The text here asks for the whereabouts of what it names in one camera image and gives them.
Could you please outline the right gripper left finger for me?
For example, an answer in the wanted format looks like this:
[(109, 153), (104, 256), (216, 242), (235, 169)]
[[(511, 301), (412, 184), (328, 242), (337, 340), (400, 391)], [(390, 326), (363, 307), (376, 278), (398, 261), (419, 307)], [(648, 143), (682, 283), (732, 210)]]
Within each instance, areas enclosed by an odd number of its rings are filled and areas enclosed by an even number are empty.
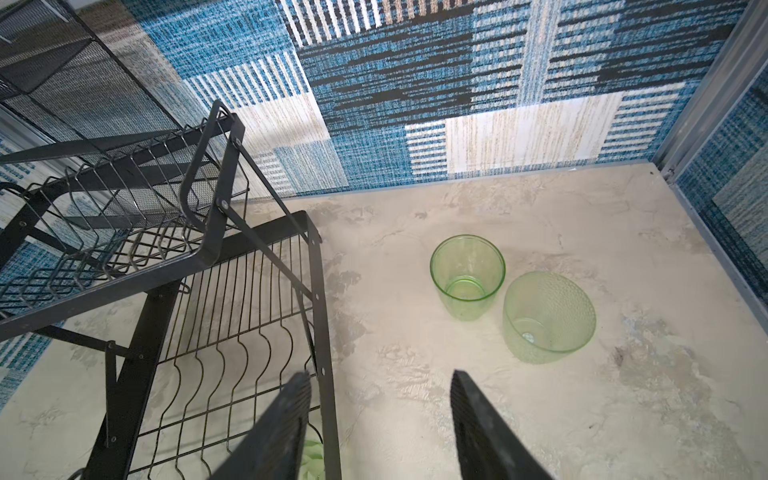
[(309, 375), (294, 374), (210, 479), (298, 478), (310, 402)]

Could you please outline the bright green translucent cup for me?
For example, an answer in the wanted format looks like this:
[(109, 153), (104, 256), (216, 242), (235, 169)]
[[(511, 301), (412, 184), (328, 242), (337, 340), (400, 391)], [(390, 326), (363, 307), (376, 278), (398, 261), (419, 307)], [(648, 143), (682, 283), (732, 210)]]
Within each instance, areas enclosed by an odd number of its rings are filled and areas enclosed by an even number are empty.
[(323, 444), (315, 440), (304, 442), (299, 480), (325, 480), (325, 459)]

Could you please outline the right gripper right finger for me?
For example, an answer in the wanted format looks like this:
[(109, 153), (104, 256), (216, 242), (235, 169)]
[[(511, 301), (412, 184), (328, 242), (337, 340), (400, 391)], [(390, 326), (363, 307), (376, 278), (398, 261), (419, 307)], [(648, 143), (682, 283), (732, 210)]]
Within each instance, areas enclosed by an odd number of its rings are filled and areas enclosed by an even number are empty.
[(549, 479), (471, 376), (452, 374), (450, 406), (464, 479)]

